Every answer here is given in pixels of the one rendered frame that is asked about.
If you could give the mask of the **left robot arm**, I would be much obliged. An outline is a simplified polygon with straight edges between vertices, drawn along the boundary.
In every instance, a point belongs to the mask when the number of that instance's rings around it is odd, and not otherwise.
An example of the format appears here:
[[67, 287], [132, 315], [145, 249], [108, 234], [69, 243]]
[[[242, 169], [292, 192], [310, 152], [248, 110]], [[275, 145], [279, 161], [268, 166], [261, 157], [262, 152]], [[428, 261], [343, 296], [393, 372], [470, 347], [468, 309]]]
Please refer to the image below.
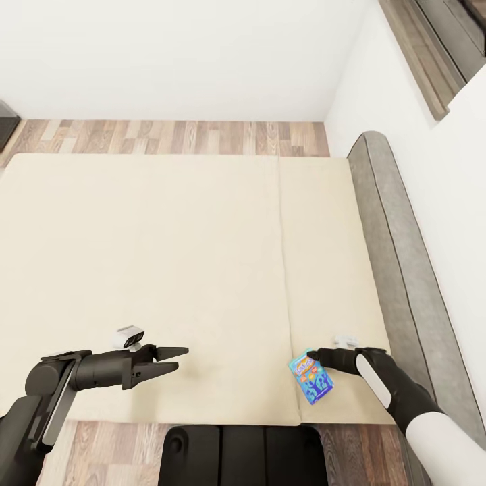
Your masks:
[[130, 325], [113, 332], [109, 343], [117, 350], [67, 350], [40, 358], [27, 376], [26, 396], [0, 417], [0, 486], [36, 486], [76, 391], [114, 385], [132, 389], [179, 369], [178, 362], [163, 361], [187, 354], [189, 348], [141, 345], [143, 335], [144, 330]]

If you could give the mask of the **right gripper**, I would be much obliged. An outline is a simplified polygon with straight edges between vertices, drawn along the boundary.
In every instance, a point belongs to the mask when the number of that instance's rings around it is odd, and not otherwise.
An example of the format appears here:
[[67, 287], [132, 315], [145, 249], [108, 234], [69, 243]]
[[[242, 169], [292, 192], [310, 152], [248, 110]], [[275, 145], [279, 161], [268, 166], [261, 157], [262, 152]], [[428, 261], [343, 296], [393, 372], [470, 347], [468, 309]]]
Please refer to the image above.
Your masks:
[[322, 367], [336, 369], [340, 372], [348, 373], [346, 365], [344, 364], [344, 354], [347, 349], [329, 349], [329, 348], [319, 348], [319, 350], [313, 350], [312, 352], [307, 352], [307, 356], [315, 361], [321, 361]]

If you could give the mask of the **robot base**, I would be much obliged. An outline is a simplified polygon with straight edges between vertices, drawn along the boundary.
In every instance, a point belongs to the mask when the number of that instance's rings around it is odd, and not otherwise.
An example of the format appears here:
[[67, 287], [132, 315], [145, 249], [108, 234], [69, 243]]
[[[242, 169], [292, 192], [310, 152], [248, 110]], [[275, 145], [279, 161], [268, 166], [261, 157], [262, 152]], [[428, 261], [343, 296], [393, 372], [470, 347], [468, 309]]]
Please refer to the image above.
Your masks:
[[318, 423], [169, 423], [158, 486], [329, 486]]

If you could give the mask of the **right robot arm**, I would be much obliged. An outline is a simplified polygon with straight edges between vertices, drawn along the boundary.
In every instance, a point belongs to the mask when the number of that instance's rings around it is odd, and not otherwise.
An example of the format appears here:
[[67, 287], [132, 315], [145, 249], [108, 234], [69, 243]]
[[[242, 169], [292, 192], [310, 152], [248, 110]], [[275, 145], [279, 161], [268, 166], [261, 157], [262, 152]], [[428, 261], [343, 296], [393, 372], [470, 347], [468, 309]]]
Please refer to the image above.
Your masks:
[[[486, 486], [486, 452], [396, 366], [386, 350], [357, 348], [354, 336], [337, 333], [333, 347], [307, 352], [322, 367], [362, 376], [392, 415], [434, 486]], [[351, 349], [350, 349], [351, 348]]]

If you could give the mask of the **board game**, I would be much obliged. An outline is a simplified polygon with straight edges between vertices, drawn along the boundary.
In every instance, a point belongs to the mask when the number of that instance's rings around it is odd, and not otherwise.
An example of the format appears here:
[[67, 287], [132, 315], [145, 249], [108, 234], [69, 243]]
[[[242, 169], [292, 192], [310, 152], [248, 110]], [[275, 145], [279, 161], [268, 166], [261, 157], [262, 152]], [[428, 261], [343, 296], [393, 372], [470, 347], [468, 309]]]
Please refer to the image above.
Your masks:
[[320, 365], [321, 361], [312, 360], [306, 355], [307, 352], [312, 351], [311, 348], [306, 349], [291, 360], [288, 366], [309, 402], [314, 404], [334, 388], [335, 385], [325, 371], [325, 367]]

